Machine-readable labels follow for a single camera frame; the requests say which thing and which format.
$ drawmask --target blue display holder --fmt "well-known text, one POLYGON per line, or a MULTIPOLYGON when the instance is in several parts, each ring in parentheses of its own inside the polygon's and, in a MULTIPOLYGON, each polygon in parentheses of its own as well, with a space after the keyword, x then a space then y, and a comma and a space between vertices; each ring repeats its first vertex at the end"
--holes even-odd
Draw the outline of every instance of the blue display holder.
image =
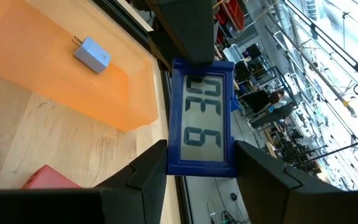
POLYGON ((231 111, 235 110, 241 110, 241 104, 236 95, 234 95, 234 97, 231 99, 231 111))
POLYGON ((183 59, 173 61, 167 174, 237 177, 233 71, 232 62, 192 67, 183 59))

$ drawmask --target translucent orange container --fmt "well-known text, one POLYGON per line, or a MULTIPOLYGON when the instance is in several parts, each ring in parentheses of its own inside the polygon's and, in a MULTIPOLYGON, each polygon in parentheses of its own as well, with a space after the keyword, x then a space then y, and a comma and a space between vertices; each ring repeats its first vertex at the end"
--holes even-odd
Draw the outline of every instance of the translucent orange container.
POLYGON ((0 0, 0 77, 123 131, 158 116, 152 57, 91 1, 0 0), (74 35, 111 54, 104 72, 73 56, 74 35))

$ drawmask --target wooden surface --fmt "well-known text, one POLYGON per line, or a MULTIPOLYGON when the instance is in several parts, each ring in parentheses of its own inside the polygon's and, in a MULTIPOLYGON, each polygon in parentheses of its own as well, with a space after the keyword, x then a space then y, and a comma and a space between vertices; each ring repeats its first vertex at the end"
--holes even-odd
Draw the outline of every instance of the wooden surface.
MULTIPOLYGON (((124 32, 116 26, 109 27, 109 32, 124 32)), ((20 188, 44 164, 82 187, 92 187, 159 139, 168 138, 156 62, 154 84, 158 120, 123 133, 0 78, 0 189, 20 188)), ((174 177, 167 180, 161 223, 180 223, 174 177)))
POLYGON ((266 142, 266 147, 267 147, 270 155, 277 159, 276 153, 274 153, 276 148, 273 146, 273 144, 270 142, 266 142))
POLYGON ((264 133, 266 135, 267 140, 269 141, 269 143, 271 143, 272 145, 274 145, 274 141, 272 139, 272 136, 270 135, 270 131, 267 129, 264 129, 264 133))
POLYGON ((274 126, 276 126, 278 132, 283 133, 283 128, 277 124, 277 122, 273 122, 274 126))

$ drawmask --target blue frame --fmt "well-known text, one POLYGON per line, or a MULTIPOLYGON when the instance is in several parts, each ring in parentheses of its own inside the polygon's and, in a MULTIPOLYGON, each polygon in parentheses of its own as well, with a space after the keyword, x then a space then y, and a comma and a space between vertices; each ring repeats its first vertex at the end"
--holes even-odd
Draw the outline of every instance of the blue frame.
POLYGON ((231 100, 234 97, 234 63, 214 61, 206 67, 192 67, 185 60, 173 61, 172 99, 168 139, 168 175, 192 175, 203 177, 237 177, 234 163, 234 138, 231 136, 231 100), (224 161, 187 161, 180 159, 181 116, 185 74, 223 76, 224 88, 224 161))

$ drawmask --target white power adapter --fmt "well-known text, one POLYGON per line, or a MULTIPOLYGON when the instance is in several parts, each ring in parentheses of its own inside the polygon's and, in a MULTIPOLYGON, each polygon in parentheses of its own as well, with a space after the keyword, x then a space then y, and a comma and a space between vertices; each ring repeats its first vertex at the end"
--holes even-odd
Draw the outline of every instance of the white power adapter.
POLYGON ((96 73, 101 73, 107 68, 111 56, 91 37, 85 38, 84 41, 74 37, 72 41, 78 46, 74 56, 90 69, 96 73))

